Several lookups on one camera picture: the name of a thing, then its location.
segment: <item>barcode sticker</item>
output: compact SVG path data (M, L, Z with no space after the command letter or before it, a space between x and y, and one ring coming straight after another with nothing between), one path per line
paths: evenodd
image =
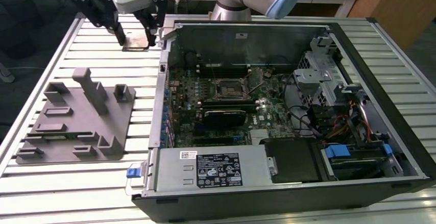
M180 151L180 159L196 159L197 151Z

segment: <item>circuit board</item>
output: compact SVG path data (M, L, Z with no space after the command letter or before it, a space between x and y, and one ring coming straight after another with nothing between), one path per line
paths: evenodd
M258 129L266 137L294 136L281 99L288 74L268 67L238 73L240 77L222 78L217 68L212 77L202 77L198 70L169 70L174 147L249 145L250 131ZM206 111L240 111L244 121L238 126L208 128Z

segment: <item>blue clip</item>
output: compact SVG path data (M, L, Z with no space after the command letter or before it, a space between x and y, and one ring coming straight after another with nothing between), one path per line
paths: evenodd
M384 151L386 152L386 155L388 155L388 156L392 156L393 151L392 151L392 147L390 147L390 145L389 145L389 144L382 144L382 149L384 149Z
M141 177L141 168L128 168L128 179Z
M233 143L237 143L240 141L240 139L242 138L241 135L236 135L233 136Z
M326 158L334 157L348 157L350 153L348 151L346 145L332 145L325 148Z

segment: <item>slotted metal surface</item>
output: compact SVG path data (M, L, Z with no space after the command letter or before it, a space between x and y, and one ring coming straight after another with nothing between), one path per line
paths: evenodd
M205 16L168 16L173 20L205 20ZM428 80L397 51L389 39L376 30L377 25L365 19L292 17L285 21L337 22L382 84L428 152L436 157L436 95ZM121 16L125 32L142 31L134 17ZM96 29L86 20L76 20L54 58L46 77L37 84L12 132L2 142L0 152L0 222L1 223L153 223L134 207L125 192L125 169L146 159L149 123L152 117L154 83L160 49L149 52L124 53L116 39L104 29ZM350 67L345 69L357 82ZM69 78L74 67L89 67L94 81L104 86L122 83L134 87L134 111L128 130L122 159L116 162L68 163L52 165L17 165L13 154L22 146L20 139L36 121L44 105L40 91L45 80L62 81L69 87L77 83ZM133 191L141 180L132 180ZM330 210L286 215L234 218L201 223L434 223L436 189L394 196L368 208Z

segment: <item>power supply label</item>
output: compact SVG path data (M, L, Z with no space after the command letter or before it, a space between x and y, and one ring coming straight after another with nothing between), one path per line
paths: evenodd
M242 185L238 154L197 155L197 186L234 187Z

